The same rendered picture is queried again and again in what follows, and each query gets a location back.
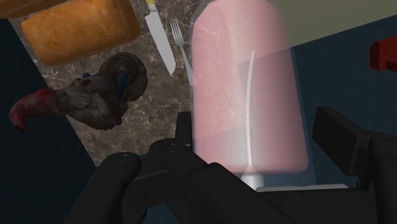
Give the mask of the pink soap dispenser bottle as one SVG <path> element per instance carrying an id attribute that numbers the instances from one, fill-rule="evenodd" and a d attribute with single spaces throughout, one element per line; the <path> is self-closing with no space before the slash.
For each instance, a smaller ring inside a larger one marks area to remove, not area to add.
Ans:
<path id="1" fill-rule="evenodd" d="M 316 182 L 286 24 L 269 0 L 202 0 L 192 16 L 195 152 L 252 188 Z"/>

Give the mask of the yellow handled knife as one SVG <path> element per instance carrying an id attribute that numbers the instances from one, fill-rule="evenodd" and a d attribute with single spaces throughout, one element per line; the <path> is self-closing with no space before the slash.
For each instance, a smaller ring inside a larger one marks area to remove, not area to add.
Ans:
<path id="1" fill-rule="evenodd" d="M 155 0 L 145 0 L 150 13 L 145 16 L 148 29 L 155 42 L 158 52 L 171 76 L 176 68 L 176 61 L 168 37 L 165 33 Z"/>

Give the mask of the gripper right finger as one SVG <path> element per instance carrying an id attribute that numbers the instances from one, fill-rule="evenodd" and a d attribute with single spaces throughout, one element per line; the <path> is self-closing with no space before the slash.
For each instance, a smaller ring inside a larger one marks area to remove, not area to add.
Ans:
<path id="1" fill-rule="evenodd" d="M 397 224 L 397 136 L 362 129 L 330 106 L 316 109 L 312 138 L 356 187 L 374 193 L 378 224 Z"/>

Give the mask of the red block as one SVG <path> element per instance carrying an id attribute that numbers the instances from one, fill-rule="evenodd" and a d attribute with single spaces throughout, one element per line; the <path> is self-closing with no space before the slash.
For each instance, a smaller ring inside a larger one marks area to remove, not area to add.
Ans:
<path id="1" fill-rule="evenodd" d="M 397 36 L 376 41 L 370 47 L 370 67 L 397 73 Z"/>

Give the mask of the brown animal figure red tail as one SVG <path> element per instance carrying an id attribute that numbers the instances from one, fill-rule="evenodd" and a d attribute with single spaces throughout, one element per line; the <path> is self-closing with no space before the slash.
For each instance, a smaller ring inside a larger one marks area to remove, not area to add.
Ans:
<path id="1" fill-rule="evenodd" d="M 42 88 L 14 103 L 10 122 L 25 131 L 27 118 L 69 115 L 97 130 L 122 124 L 128 102 L 143 95 L 148 86 L 147 70 L 134 54 L 118 52 L 101 64 L 93 75 L 85 73 L 67 87 Z"/>

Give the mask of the orange bread loaf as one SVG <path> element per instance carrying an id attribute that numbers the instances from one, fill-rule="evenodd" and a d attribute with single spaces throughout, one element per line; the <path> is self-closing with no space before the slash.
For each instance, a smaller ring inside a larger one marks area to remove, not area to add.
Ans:
<path id="1" fill-rule="evenodd" d="M 40 61 L 60 66 L 129 43 L 139 22 L 129 0 L 70 0 L 21 24 Z"/>

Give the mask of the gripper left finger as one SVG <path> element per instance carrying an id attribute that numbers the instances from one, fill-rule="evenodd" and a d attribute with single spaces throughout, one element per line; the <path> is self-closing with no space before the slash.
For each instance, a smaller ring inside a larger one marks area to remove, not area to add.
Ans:
<path id="1" fill-rule="evenodd" d="M 219 163 L 196 155 L 189 112 L 176 135 L 148 154 L 114 153 L 97 168 L 63 224 L 142 224 L 148 208 L 166 204 L 180 224 L 298 224 Z"/>

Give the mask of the silver fork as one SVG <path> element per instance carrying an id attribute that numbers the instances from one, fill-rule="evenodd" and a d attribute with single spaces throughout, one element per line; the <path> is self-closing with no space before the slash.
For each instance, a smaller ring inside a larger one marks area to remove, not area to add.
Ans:
<path id="1" fill-rule="evenodd" d="M 188 57 L 186 56 L 185 49 L 183 47 L 184 38 L 181 33 L 181 29 L 180 29 L 179 24 L 176 20 L 171 20 L 170 25 L 171 25 L 171 31 L 172 31 L 172 36 L 174 38 L 174 42 L 181 50 L 181 54 L 182 54 L 182 57 L 184 60 L 184 65 L 185 65 L 188 81 L 189 81 L 190 86 L 192 87 L 193 86 L 193 71 L 192 71 L 190 63 L 188 61 Z"/>

